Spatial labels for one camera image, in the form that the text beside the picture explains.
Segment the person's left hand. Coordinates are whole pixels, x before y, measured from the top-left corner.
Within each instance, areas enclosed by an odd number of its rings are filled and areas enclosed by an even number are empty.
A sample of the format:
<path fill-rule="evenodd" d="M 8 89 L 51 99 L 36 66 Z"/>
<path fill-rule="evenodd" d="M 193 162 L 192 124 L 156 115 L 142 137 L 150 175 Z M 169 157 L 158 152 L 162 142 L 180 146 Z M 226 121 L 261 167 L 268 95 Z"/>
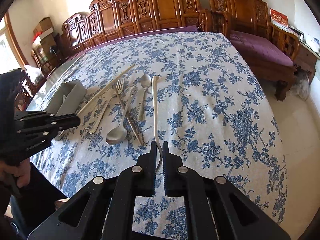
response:
<path fill-rule="evenodd" d="M 5 175 L 10 174 L 17 178 L 19 188 L 30 183 L 30 159 L 25 159 L 18 166 L 10 166 L 4 161 L 0 161 L 0 180 L 5 180 Z"/>

